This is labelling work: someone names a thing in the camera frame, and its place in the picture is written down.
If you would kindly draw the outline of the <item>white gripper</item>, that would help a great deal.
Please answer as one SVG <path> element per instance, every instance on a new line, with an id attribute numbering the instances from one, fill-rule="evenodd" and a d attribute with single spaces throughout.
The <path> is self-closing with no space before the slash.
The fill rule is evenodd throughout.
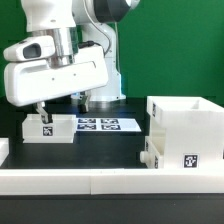
<path id="1" fill-rule="evenodd" d="M 17 106 L 35 105 L 44 124 L 53 122 L 44 107 L 47 101 L 73 93 L 105 86 L 108 72 L 101 46 L 80 49 L 75 63 L 50 68 L 46 60 L 9 63 L 4 71 L 7 100 Z M 89 111 L 90 96 L 82 94 L 78 101 L 80 113 Z"/>

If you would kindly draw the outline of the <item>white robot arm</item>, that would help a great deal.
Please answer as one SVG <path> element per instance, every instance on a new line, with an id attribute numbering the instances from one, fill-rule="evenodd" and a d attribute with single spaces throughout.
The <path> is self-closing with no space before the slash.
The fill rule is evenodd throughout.
<path id="1" fill-rule="evenodd" d="M 140 0 L 21 0 L 30 37 L 4 50 L 8 102 L 34 104 L 47 124 L 47 100 L 74 94 L 84 102 L 123 100 L 116 67 L 117 29 Z"/>

